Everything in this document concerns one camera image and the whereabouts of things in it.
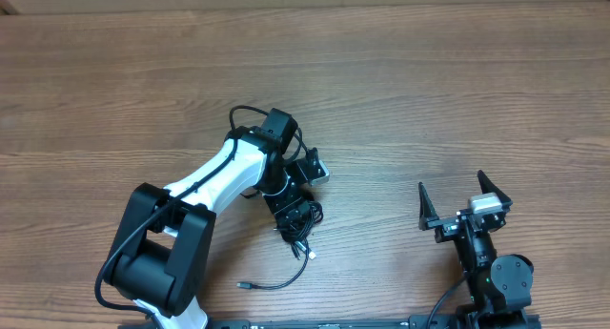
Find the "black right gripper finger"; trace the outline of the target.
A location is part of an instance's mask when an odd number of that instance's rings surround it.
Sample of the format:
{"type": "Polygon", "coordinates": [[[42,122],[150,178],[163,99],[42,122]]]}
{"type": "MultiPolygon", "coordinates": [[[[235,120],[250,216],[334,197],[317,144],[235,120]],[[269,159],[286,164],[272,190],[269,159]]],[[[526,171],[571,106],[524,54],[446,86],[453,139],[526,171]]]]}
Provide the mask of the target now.
{"type": "Polygon", "coordinates": [[[477,177],[481,191],[484,194],[494,193],[501,202],[503,209],[509,209],[513,205],[513,200],[496,186],[484,171],[478,170],[477,177]]]}
{"type": "Polygon", "coordinates": [[[422,182],[418,183],[419,195],[419,222],[418,228],[422,231],[434,228],[434,223],[439,220],[433,203],[428,196],[426,188],[422,182]]]}

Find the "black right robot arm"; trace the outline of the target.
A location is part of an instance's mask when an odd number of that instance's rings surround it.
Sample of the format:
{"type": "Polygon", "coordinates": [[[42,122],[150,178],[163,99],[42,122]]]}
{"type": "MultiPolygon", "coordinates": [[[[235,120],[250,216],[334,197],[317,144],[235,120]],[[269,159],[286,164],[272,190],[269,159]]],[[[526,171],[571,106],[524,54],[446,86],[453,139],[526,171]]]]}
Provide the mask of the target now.
{"type": "Polygon", "coordinates": [[[440,218],[422,183],[418,184],[419,224],[435,232],[437,243],[451,241],[462,277],[422,319],[424,328],[536,329],[538,315],[529,315],[533,262],[523,255],[500,256],[491,234],[506,224],[512,199],[479,170],[479,195],[452,218],[440,218]]]}

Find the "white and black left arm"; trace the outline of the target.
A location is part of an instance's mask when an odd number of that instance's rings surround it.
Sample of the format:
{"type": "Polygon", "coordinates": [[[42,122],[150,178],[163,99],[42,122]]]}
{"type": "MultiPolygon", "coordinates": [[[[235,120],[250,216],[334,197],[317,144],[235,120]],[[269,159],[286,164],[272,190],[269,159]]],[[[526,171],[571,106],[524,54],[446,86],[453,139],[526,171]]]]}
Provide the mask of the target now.
{"type": "Polygon", "coordinates": [[[330,177],[288,113],[271,109],[259,126],[232,125],[221,150],[163,188],[131,194],[93,290],[105,308],[145,315],[147,328],[209,328],[197,293],[218,216],[239,196],[262,195],[275,228],[305,261],[307,240],[323,218],[310,188],[330,177]]]}

